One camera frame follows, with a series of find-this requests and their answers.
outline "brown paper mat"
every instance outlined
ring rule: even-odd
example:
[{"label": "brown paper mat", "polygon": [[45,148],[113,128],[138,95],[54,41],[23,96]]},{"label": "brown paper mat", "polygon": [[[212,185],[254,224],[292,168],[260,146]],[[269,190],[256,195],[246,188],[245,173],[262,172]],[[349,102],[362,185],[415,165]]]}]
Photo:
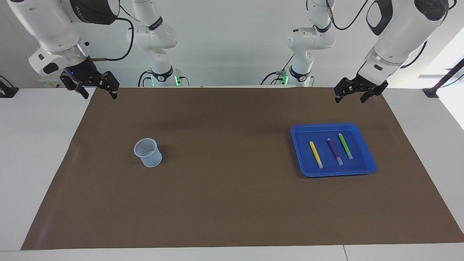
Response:
[{"label": "brown paper mat", "polygon": [[[333,98],[97,90],[22,249],[464,242],[384,98]],[[359,126],[376,174],[303,176],[290,127],[336,122]],[[133,153],[145,137],[163,154],[154,169]]]}]

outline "table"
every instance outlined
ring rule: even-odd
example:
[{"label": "table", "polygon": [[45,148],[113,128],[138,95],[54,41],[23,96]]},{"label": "table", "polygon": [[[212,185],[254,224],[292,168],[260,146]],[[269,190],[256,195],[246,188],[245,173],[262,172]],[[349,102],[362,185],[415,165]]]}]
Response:
[{"label": "table", "polygon": [[[461,230],[464,131],[421,90],[385,98]],[[464,243],[270,248],[169,248],[18,251],[63,160],[88,101],[65,89],[22,89],[0,100],[0,260],[462,260]]]}]

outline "yellow marker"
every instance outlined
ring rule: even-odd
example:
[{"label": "yellow marker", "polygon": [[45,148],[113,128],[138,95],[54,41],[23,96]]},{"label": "yellow marker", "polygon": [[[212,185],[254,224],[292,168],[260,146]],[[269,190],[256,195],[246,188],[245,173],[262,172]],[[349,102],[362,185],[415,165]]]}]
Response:
[{"label": "yellow marker", "polygon": [[309,145],[311,146],[311,149],[313,150],[314,157],[316,158],[317,165],[319,165],[320,169],[323,169],[324,166],[322,165],[321,158],[319,157],[319,153],[317,153],[316,146],[314,145],[314,142],[310,141]]}]

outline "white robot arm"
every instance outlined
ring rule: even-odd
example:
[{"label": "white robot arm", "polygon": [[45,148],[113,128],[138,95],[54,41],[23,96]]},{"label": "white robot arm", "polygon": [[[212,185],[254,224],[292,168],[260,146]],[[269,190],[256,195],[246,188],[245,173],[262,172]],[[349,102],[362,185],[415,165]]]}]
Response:
[{"label": "white robot arm", "polygon": [[119,82],[111,72],[99,73],[71,22],[109,25],[119,14],[119,0],[6,0],[13,13],[40,44],[30,58],[40,75],[64,70],[68,90],[89,94],[83,86],[107,90],[116,99]]},{"label": "white robot arm", "polygon": [[[335,0],[329,2],[333,7]],[[287,45],[295,55],[294,63],[285,69],[290,85],[308,86],[314,63],[310,50],[327,49],[335,43],[335,32],[327,12],[326,0],[311,0],[308,4],[308,17],[313,27],[295,29],[288,36]]]},{"label": "white robot arm", "polygon": [[[147,0],[131,0],[135,17],[142,23],[135,27],[134,47],[144,53],[151,66],[155,86],[179,85],[180,71],[176,70],[163,49],[177,45],[177,33],[163,21],[156,4]],[[127,33],[130,41],[131,32]]]},{"label": "white robot arm", "polygon": [[356,77],[344,78],[335,87],[335,101],[339,103],[344,96],[359,91],[365,92],[363,103],[380,95],[388,86],[386,79],[443,23],[448,10],[448,0],[375,0],[367,13],[367,23],[379,39]]},{"label": "white robot arm", "polygon": [[[298,28],[288,37],[295,62],[286,69],[288,84],[307,86],[314,58],[310,50],[330,48],[335,42],[333,8],[335,0],[311,0],[308,15],[312,28]],[[335,87],[335,101],[354,92],[365,92],[361,102],[380,95],[386,79],[407,61],[445,20],[448,0],[375,0],[367,13],[367,23],[379,37],[353,80]]]}]

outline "plastic tray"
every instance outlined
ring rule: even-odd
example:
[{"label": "plastic tray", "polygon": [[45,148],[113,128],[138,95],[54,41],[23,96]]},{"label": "plastic tray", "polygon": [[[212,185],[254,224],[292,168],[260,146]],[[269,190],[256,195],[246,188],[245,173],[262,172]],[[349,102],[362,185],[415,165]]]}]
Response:
[{"label": "plastic tray", "polygon": [[[343,134],[353,155],[353,159],[351,160],[348,159],[338,137],[339,133]],[[295,125],[291,128],[291,135],[301,171],[308,177],[364,175],[377,171],[377,165],[369,148],[359,128],[354,124]],[[338,164],[327,143],[327,139],[329,138],[332,139],[338,154],[342,158],[342,166]],[[310,141],[313,141],[316,145],[322,164],[324,165],[323,169],[320,169],[317,165],[317,161],[309,146]]]}]

